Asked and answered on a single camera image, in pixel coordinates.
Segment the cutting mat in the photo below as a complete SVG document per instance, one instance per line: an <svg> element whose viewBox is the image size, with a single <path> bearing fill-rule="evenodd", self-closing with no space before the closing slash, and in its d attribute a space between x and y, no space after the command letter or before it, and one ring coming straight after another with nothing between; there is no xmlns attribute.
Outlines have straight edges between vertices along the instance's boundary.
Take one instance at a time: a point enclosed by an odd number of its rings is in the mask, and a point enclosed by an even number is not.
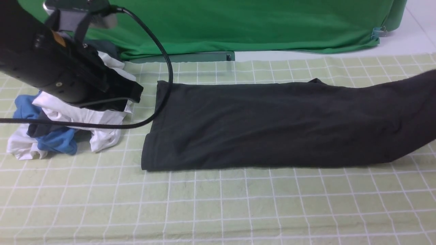
<svg viewBox="0 0 436 245"><path fill-rule="evenodd" d="M436 68L436 54L174 64L175 82L306 82L366 87ZM166 65L131 64L145 90L126 123L154 109ZM37 91L0 75L0 116ZM236 169L145 173L150 125L102 153L17 161L5 154L16 125L0 125L1 244L436 244L436 142L371 169Z"/></svg>

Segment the dark gray garment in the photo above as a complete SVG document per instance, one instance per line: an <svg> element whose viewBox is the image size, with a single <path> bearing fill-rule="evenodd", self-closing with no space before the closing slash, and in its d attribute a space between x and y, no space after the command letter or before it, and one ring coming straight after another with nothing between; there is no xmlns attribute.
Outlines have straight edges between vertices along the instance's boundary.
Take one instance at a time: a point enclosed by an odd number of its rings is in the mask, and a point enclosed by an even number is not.
<svg viewBox="0 0 436 245"><path fill-rule="evenodd" d="M160 105L168 83L157 84ZM174 84L143 146L147 171L389 163L436 139L436 70L366 88Z"/></svg>

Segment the pile of clothes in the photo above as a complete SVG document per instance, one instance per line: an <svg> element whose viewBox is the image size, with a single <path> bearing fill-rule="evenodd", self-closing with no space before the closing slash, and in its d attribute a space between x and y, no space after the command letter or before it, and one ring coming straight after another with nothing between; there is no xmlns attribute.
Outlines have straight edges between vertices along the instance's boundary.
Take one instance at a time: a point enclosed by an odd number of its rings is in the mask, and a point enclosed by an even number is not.
<svg viewBox="0 0 436 245"><path fill-rule="evenodd" d="M123 77L136 80L136 77L123 70L124 63L110 57L106 53L99 52L104 63L116 70ZM44 119L52 121L95 123L121 125L127 113L104 111L97 112L89 109L73 107L60 99L39 92L36 95L19 95L15 99L17 110L13 118ZM79 130L91 131L91 151L99 152L118 143L120 129L89 129L79 127L64 127L55 125L20 124L18 129L11 135L7 144L7 152L13 154L18 160L43 159L48 152L65 153L75 155L77 142L74 139Z"/></svg>

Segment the power cord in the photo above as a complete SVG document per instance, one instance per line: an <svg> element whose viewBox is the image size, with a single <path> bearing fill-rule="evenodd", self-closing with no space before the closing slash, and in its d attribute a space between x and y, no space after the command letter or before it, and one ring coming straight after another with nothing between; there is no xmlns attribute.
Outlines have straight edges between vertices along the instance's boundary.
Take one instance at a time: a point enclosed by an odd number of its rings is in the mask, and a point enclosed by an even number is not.
<svg viewBox="0 0 436 245"><path fill-rule="evenodd" d="M134 13L129 11L126 8L118 7L118 6L111 6L113 12L115 13L124 13L129 15L132 19L134 19L143 29L144 31L150 36L150 38L153 40L153 42L156 44L156 46L159 48L160 52L163 55L163 58L165 59L165 62L168 66L168 89L165 93L161 104L157 109L154 111L154 113L147 119L145 119L142 122L134 123L134 124L127 124L127 125L110 125L110 124L92 124L92 123L83 123L83 122L58 122L58 121L46 121L46 120L39 120L39 119L16 119L16 118L0 118L0 123L29 123L29 124L44 124L44 125L57 125L57 126L65 126L65 127L81 127L81 128L94 128L94 129L135 129L142 127L150 122L152 122L163 110L165 105L168 102L168 99L171 94L171 90L173 87L173 66L170 61L170 57L168 56L168 53L165 51L162 44L159 42L157 37L153 34L153 32L143 23L143 21L137 17Z"/></svg>

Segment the green fabric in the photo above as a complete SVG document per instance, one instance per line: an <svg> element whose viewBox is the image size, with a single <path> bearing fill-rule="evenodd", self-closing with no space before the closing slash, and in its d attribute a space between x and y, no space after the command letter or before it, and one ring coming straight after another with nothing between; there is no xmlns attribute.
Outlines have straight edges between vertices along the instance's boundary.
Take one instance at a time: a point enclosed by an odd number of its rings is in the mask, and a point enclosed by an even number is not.
<svg viewBox="0 0 436 245"><path fill-rule="evenodd" d="M43 0L20 0L39 20ZM204 51L300 50L339 53L370 48L372 30L381 27L394 0L111 0L138 15L169 54ZM160 54L127 15L118 27L89 30L106 39L123 59Z"/></svg>
<svg viewBox="0 0 436 245"><path fill-rule="evenodd" d="M394 0L391 11L384 24L386 31L396 30L400 26L406 3L407 0Z"/></svg>

